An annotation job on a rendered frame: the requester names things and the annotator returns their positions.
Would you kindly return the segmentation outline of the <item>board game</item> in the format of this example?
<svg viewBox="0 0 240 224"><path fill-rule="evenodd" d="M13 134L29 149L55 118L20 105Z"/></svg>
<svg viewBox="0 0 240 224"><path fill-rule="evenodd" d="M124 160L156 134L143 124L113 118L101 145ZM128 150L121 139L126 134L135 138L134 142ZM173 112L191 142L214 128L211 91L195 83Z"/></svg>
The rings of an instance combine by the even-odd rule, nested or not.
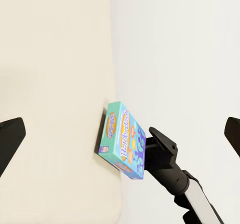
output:
<svg viewBox="0 0 240 224"><path fill-rule="evenodd" d="M146 133L122 101L110 102L98 154L132 180L144 179Z"/></svg>

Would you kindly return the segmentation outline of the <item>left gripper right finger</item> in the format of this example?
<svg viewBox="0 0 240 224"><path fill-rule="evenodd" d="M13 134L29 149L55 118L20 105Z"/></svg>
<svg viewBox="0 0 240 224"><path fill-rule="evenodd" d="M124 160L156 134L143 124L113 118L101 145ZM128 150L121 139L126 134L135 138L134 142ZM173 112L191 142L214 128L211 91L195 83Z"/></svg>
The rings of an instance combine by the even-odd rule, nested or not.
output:
<svg viewBox="0 0 240 224"><path fill-rule="evenodd" d="M224 135L240 157L240 119L228 117L224 129Z"/></svg>

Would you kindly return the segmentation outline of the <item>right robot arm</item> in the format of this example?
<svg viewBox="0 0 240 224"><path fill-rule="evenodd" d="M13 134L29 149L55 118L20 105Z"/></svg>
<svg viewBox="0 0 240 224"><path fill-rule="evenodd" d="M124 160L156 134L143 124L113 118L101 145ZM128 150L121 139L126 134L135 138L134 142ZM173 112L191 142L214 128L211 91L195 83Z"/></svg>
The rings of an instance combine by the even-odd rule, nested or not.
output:
<svg viewBox="0 0 240 224"><path fill-rule="evenodd" d="M144 171L174 195L175 204L189 210L182 217L185 224L225 224L199 180L177 165L177 143L154 127L149 132L152 137L146 138Z"/></svg>

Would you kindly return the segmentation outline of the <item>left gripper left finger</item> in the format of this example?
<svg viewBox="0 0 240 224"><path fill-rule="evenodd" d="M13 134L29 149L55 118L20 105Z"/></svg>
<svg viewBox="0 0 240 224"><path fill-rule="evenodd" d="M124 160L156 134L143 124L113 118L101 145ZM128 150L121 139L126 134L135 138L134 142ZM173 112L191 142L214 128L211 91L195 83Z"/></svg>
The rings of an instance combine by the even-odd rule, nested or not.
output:
<svg viewBox="0 0 240 224"><path fill-rule="evenodd" d="M0 122L0 177L26 137L22 117Z"/></svg>

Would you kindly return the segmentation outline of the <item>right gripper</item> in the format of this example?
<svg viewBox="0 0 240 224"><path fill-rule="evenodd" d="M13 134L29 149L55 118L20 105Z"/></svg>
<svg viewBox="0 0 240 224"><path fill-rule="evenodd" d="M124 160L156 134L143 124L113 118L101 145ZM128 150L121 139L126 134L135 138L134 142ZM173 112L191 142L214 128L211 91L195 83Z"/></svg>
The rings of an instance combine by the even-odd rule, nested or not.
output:
<svg viewBox="0 0 240 224"><path fill-rule="evenodd" d="M148 171L164 187L177 183L181 177L181 168L177 165L177 143L154 127L149 132L159 146L145 149L144 171Z"/></svg>

